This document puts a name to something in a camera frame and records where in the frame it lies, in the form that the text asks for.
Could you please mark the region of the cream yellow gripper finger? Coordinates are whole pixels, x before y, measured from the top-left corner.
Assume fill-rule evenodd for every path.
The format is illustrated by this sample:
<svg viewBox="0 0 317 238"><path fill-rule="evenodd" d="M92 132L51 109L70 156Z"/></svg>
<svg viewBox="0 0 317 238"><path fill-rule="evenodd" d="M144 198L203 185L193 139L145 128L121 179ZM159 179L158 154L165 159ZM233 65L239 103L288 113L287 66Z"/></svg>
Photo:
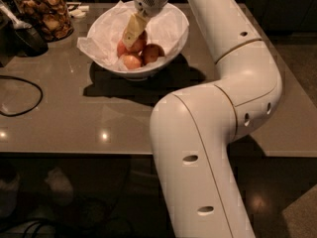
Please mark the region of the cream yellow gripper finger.
<svg viewBox="0 0 317 238"><path fill-rule="evenodd" d="M133 13L123 32L122 42L126 48L130 48L145 30L149 19L139 12Z"/></svg>

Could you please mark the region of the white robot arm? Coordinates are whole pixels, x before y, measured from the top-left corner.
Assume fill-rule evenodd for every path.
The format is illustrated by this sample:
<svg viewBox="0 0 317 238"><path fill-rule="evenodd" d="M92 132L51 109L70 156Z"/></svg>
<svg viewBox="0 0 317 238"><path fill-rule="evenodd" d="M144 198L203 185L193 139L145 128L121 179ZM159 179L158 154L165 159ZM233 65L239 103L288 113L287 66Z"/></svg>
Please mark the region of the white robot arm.
<svg viewBox="0 0 317 238"><path fill-rule="evenodd" d="M168 0L134 0L156 16ZM187 0L219 80L172 92L155 106L150 134L160 186L176 238L256 238L227 147L276 109L278 67L235 0Z"/></svg>

